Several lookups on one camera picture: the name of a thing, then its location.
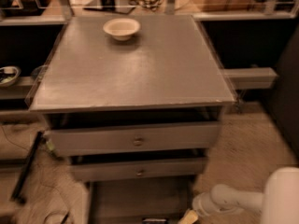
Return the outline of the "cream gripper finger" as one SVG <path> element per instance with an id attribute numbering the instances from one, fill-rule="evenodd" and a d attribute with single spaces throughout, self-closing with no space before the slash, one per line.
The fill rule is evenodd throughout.
<path id="1" fill-rule="evenodd" d="M 194 210 L 188 209 L 184 216 L 179 220 L 178 224 L 194 224 L 198 220 L 198 216 Z"/>

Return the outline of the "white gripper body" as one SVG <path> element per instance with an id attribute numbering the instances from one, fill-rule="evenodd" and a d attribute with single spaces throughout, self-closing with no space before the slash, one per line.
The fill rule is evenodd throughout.
<path id="1" fill-rule="evenodd" d="M 195 196 L 192 200 L 192 209 L 199 217 L 211 215 L 236 215 L 243 212 L 241 208 L 215 204 L 208 192 Z"/>

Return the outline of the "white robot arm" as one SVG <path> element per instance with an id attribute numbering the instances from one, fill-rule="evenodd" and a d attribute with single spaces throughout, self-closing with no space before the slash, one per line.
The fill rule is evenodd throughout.
<path id="1" fill-rule="evenodd" d="M 260 224 L 299 224 L 299 169 L 276 170 L 263 192 L 241 191 L 218 184 L 210 192 L 194 197 L 192 209 L 186 211 L 178 224 L 194 224 L 199 217 L 242 210 L 260 213 Z"/>

